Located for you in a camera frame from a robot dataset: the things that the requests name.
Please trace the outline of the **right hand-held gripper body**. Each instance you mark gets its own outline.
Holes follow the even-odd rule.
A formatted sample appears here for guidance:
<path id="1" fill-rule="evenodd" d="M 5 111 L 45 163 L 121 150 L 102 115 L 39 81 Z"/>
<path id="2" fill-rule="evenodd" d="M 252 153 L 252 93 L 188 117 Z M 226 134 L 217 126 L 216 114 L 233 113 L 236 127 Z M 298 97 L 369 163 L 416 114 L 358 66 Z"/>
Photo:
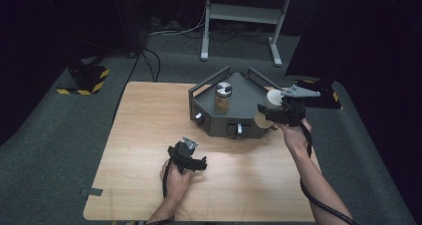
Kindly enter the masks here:
<path id="1" fill-rule="evenodd" d="M 306 117 L 305 99 L 319 97 L 319 92 L 293 85 L 280 90 L 282 94 L 282 107 L 277 109 L 274 122 L 297 126 Z"/>

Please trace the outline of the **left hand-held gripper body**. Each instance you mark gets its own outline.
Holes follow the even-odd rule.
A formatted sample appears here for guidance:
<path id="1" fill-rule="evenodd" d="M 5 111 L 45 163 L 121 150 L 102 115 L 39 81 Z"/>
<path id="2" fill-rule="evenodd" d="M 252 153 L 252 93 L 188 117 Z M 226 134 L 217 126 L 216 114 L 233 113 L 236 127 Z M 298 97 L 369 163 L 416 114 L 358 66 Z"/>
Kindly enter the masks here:
<path id="1" fill-rule="evenodd" d="M 185 169 L 198 169 L 197 161 L 191 157 L 197 146 L 198 143 L 196 141 L 183 136 L 182 141 L 178 141 L 174 146 L 168 147 L 170 160 L 177 166 L 180 173 Z"/>

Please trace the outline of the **white-lidded glass jar of grains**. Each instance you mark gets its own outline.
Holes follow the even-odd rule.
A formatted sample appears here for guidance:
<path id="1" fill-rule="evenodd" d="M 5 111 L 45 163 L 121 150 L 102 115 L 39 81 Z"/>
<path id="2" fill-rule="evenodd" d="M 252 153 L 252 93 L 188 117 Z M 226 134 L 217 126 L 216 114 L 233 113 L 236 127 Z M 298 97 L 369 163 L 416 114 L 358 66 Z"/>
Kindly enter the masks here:
<path id="1" fill-rule="evenodd" d="M 258 104 L 254 115 L 254 121 L 259 128 L 270 128 L 274 123 L 266 119 L 265 111 L 276 110 L 282 107 L 282 94 L 280 90 L 270 90 L 264 99 L 264 103 Z"/>

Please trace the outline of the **grey corner rack with drawers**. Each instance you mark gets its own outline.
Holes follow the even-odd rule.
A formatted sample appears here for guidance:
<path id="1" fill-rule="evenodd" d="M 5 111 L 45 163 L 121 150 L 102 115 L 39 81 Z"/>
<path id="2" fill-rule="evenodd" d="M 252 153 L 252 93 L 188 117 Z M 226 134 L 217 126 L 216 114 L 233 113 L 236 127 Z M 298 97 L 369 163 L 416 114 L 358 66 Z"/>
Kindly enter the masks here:
<path id="1" fill-rule="evenodd" d="M 226 113 L 214 111 L 215 89 L 220 82 L 232 85 L 230 107 Z M 254 115 L 257 111 L 257 104 L 264 103 L 269 91 L 267 86 L 277 87 L 253 68 L 246 73 L 236 73 L 226 67 L 188 91 L 190 119 L 210 136 L 261 138 L 268 130 L 256 125 Z M 204 115 L 204 120 L 201 122 L 195 121 L 195 116 L 198 113 Z M 236 134 L 238 123 L 243 127 L 241 136 Z"/>

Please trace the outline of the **person's right hand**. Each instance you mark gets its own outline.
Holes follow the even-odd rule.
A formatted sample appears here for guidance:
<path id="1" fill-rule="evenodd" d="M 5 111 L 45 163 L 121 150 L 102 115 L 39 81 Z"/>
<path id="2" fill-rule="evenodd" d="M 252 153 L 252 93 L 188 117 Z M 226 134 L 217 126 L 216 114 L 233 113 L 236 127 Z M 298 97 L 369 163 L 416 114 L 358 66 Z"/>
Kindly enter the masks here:
<path id="1" fill-rule="evenodd" d="M 308 154 L 308 140 L 300 126 L 279 123 L 278 127 L 283 132 L 284 141 L 290 153 Z"/>

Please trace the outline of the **person's left hand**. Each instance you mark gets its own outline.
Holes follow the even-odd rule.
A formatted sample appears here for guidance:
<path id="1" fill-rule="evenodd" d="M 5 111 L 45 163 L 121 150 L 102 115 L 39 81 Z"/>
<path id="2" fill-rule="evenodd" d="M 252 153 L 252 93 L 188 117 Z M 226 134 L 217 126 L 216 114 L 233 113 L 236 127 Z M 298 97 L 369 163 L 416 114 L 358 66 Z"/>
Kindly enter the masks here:
<path id="1" fill-rule="evenodd" d="M 180 202 L 189 187 L 192 174 L 192 170 L 184 170 L 180 173 L 176 165 L 166 160 L 159 173 L 164 185 L 164 199 L 169 197 Z"/>

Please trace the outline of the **black stand base, yellow stripes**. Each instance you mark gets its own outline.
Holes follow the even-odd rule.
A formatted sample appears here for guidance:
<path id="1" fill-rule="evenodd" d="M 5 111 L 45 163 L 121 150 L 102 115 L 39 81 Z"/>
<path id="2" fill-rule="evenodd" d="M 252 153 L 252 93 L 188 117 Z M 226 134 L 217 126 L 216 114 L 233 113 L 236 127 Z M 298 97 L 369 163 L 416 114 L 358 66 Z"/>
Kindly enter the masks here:
<path id="1" fill-rule="evenodd" d="M 56 92 L 60 95 L 90 96 L 97 94 L 103 87 L 109 69 L 103 66 L 81 65 L 68 68 L 68 72 L 76 86 L 57 87 Z"/>
<path id="2" fill-rule="evenodd" d="M 297 86 L 320 93 L 319 97 L 305 99 L 308 108 L 339 110 L 341 103 L 331 85 L 332 82 L 326 83 L 324 80 L 297 80 Z"/>

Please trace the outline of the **silver-lidded glass jar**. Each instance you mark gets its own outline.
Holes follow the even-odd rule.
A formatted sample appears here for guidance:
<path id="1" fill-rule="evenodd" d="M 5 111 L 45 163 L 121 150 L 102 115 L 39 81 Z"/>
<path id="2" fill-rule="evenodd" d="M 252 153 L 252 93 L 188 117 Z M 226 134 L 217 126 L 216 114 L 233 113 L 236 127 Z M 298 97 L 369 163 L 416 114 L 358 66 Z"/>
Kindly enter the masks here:
<path id="1" fill-rule="evenodd" d="M 214 111 L 216 113 L 226 113 L 230 107 L 231 96 L 232 85 L 227 82 L 218 83 L 214 94 Z"/>

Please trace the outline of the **grey tape piece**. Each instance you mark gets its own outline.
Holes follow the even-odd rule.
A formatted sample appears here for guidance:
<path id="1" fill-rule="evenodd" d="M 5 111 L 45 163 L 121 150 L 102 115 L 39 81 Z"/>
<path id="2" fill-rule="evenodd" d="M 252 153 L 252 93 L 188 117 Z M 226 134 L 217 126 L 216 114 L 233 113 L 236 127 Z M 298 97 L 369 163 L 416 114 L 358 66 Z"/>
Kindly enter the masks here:
<path id="1" fill-rule="evenodd" d="M 102 194 L 103 194 L 102 189 L 92 188 L 92 187 L 84 187 L 80 191 L 80 195 L 83 196 L 83 197 L 86 197 L 86 198 L 88 198 L 90 195 L 101 196 Z"/>

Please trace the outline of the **dark curtain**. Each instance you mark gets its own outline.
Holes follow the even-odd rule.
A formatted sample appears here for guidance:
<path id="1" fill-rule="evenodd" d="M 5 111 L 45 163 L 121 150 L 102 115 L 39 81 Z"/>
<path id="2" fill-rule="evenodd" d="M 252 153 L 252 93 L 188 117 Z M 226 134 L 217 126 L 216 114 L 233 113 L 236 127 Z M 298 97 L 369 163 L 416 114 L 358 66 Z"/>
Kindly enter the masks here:
<path id="1" fill-rule="evenodd" d="M 346 88 L 422 223 L 422 0 L 317 0 L 288 72 Z"/>
<path id="2" fill-rule="evenodd" d="M 145 0 L 0 0 L 0 145 L 60 73 L 80 59 L 134 56 L 149 28 Z"/>

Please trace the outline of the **white metal desk frame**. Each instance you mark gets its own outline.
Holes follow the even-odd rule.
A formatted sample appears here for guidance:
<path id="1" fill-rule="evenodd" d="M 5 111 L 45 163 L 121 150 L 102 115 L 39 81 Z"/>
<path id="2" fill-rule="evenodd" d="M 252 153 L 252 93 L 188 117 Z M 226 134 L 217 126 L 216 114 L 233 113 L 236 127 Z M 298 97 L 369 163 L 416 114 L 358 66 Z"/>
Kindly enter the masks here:
<path id="1" fill-rule="evenodd" d="M 261 23 L 275 25 L 274 34 L 268 38 L 268 44 L 272 53 L 274 65 L 280 67 L 283 64 L 280 56 L 277 42 L 283 27 L 285 17 L 291 0 L 284 0 L 280 9 L 237 6 L 230 4 L 212 3 L 211 0 L 205 0 L 205 22 L 204 32 L 202 36 L 202 46 L 200 51 L 200 59 L 207 61 L 209 58 L 209 42 L 210 42 L 210 21 L 211 20 L 228 20 L 248 23 Z"/>

